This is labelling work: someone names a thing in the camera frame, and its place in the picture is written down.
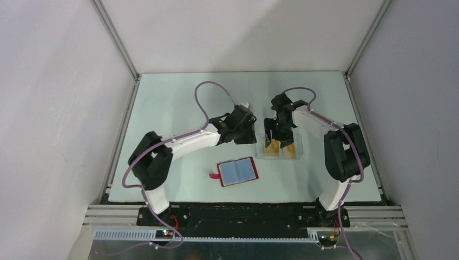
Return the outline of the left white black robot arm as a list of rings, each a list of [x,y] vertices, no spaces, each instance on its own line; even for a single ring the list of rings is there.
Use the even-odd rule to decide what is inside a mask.
[[[248,103],[235,105],[230,113],[207,118],[200,129],[169,139],[154,131],[144,135],[129,157],[126,170],[126,174],[135,176],[138,184],[128,185],[127,175],[124,175],[122,186],[127,189],[140,188],[146,205],[150,206],[150,218],[157,225],[166,225],[171,219],[165,182],[174,160],[203,148],[230,142],[236,145],[256,142],[254,124],[257,118],[248,106]]]

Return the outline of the red leather card holder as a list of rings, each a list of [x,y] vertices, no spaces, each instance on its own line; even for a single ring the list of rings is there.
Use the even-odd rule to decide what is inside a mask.
[[[220,162],[217,164],[217,171],[209,173],[208,176],[210,179],[220,181],[222,187],[259,179],[253,157]]]

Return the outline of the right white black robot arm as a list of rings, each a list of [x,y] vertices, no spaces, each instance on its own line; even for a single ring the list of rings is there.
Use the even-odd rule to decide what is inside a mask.
[[[333,121],[313,110],[309,103],[292,101],[285,93],[272,99],[271,109],[274,117],[264,119],[266,147],[273,140],[279,143],[280,149],[293,144],[295,128],[305,129],[323,141],[325,167],[331,180],[317,199],[321,207],[316,209],[314,217],[321,226],[331,225],[348,187],[361,182],[364,169],[370,165],[360,126]]]

